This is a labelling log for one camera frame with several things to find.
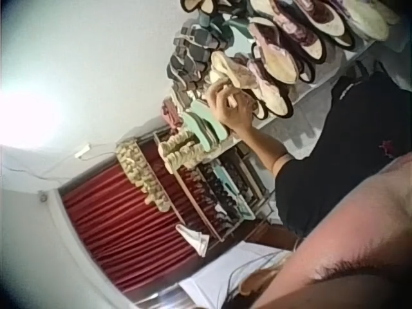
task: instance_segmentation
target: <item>fingers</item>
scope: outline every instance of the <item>fingers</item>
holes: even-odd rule
[[[220,79],[217,82],[214,82],[207,89],[205,97],[209,106],[216,107],[216,97],[217,93],[223,89],[223,87],[229,83],[228,78]]]
[[[239,93],[241,90],[232,86],[228,86],[221,90],[216,95],[216,108],[219,110],[224,110],[227,108],[227,101],[231,95]]]

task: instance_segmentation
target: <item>flip-flop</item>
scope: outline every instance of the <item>flip-flop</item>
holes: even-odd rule
[[[267,19],[253,18],[249,25],[249,32],[256,40],[268,73],[285,84],[295,84],[299,78],[299,71],[293,56],[282,47],[277,27]]]
[[[340,15],[327,3],[320,0],[294,0],[296,7],[320,31],[334,37],[345,33],[345,25]]]
[[[225,49],[227,47],[226,41],[213,35],[210,30],[194,23],[192,19],[183,24],[180,33],[177,33],[175,37],[184,38],[194,45],[212,50]]]
[[[175,83],[173,83],[171,87],[170,96],[179,113],[185,111],[185,109],[189,108],[191,105],[192,100],[187,95],[186,91],[180,91]]]
[[[237,63],[222,51],[214,51],[211,56],[213,68],[226,76],[233,86],[241,89],[253,89],[258,86],[256,78],[243,64]]]
[[[211,125],[219,140],[222,141],[229,137],[227,129],[213,117],[211,109],[208,107],[206,102],[202,100],[195,100],[191,103],[190,110]]]
[[[260,99],[265,102],[268,110],[278,117],[290,118],[294,114],[293,106],[290,101],[281,96],[279,88],[271,82],[271,76],[268,76],[261,60],[249,61],[248,68],[256,76],[261,94]]]
[[[213,29],[216,36],[219,36],[222,40],[227,42],[227,48],[234,44],[234,34],[230,26],[225,24],[225,19],[222,15],[213,17],[210,22],[209,28]]]
[[[303,57],[295,58],[299,68],[299,80],[305,84],[312,84],[316,79],[315,67]]]
[[[180,0],[180,6],[186,13],[191,13],[200,8],[202,2],[203,0]]]
[[[372,6],[385,19],[387,24],[394,25],[400,22],[400,16],[378,0],[371,0]]]
[[[184,124],[187,126],[187,129],[196,135],[204,150],[206,152],[212,150],[214,141],[211,140],[210,135],[207,133],[207,128],[205,127],[202,119],[190,111],[184,111],[181,114],[181,117]]]
[[[278,0],[250,0],[250,3],[256,12],[269,16],[313,63],[324,63],[325,48],[319,36],[285,12]]]
[[[190,53],[191,57],[198,62],[207,63],[211,58],[210,50],[191,44],[183,37],[174,38],[173,44],[176,46],[175,53],[182,59],[186,57],[187,53]]]
[[[255,118],[259,120],[267,119],[269,116],[268,109],[265,103],[261,100],[256,100],[257,108],[253,111]]]
[[[225,24],[237,29],[237,31],[240,32],[240,34],[246,37],[247,39],[253,39],[253,36],[250,34],[248,30],[248,19],[243,19],[239,17],[230,18],[227,21],[225,21]]]
[[[180,6],[187,13],[199,9],[206,15],[214,15],[218,9],[216,0],[180,0]]]
[[[385,41],[389,37],[389,28],[379,12],[367,3],[358,0],[329,0],[356,30],[377,41]]]

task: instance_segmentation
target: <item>black t-shirt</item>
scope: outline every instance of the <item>black t-shirt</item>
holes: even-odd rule
[[[307,236],[353,188],[411,151],[411,93],[383,73],[352,86],[334,103],[309,157],[276,177],[283,224]]]

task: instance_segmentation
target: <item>hair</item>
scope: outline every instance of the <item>hair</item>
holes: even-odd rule
[[[292,255],[292,253],[288,253],[283,259],[281,259],[280,261],[278,261],[275,265],[273,265],[271,267],[260,268],[259,270],[261,270],[261,269],[271,269],[271,270],[276,270],[276,272],[273,275],[273,277],[270,278],[270,281],[261,283],[261,285],[255,287],[255,289],[253,291],[251,291],[251,293],[249,293],[249,295],[242,295],[240,293],[240,285],[242,283],[239,286],[237,286],[236,288],[230,290],[230,278],[229,278],[228,292],[227,292],[226,298],[225,298],[225,300],[224,300],[224,302],[221,306],[221,309],[248,309],[248,308],[252,308],[252,305],[260,297],[260,295],[262,295],[262,293],[267,289],[268,284],[270,282],[272,282],[273,279],[277,276],[277,274],[282,270],[283,265],[286,263],[286,261],[289,259],[289,257],[291,255]],[[231,273],[230,276],[232,276],[235,273],[235,271],[237,271],[237,270],[238,270],[238,268],[235,269]],[[253,274],[255,274],[255,272],[251,273],[251,275],[249,275],[242,282],[246,281],[248,278],[253,276]]]

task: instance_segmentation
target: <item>beige flip-flop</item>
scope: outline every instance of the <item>beige flip-flop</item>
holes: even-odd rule
[[[347,18],[355,32],[360,30],[367,37],[377,41],[385,41],[389,37],[388,24],[371,3],[358,0],[331,0],[331,4]]]
[[[257,87],[255,76],[250,70],[226,56],[222,51],[214,51],[211,56],[213,68],[225,74],[233,86],[241,89],[253,89]]]
[[[267,19],[253,18],[249,32],[256,40],[268,73],[285,84],[295,84],[299,79],[299,70],[293,56],[282,47],[277,27]]]

